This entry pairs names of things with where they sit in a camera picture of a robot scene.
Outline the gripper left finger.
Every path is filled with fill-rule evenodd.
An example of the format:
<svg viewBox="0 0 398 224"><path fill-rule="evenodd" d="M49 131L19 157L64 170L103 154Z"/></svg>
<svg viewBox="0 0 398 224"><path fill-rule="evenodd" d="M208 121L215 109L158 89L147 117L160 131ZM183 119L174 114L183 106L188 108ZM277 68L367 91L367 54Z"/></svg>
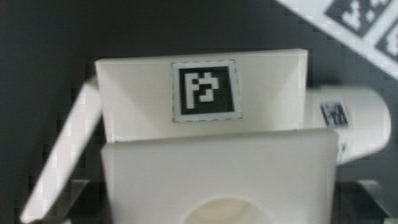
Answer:
<svg viewBox="0 0 398 224"><path fill-rule="evenodd" d="M87 179L73 179L65 184L49 212L42 218L42 224L71 224L69 212L87 185Z"/></svg>

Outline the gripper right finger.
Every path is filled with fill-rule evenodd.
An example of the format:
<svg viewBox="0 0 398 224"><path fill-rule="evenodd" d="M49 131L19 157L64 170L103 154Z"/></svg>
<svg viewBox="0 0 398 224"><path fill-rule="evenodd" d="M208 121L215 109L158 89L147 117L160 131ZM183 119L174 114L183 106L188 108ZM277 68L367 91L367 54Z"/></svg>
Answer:
<svg viewBox="0 0 398 224"><path fill-rule="evenodd" d="M376 180L357 180L357 184L369 195L376 208L385 213L387 217L382 219L382 224L398 224L398 203L387 199L387 193L383 192L382 185Z"/></svg>

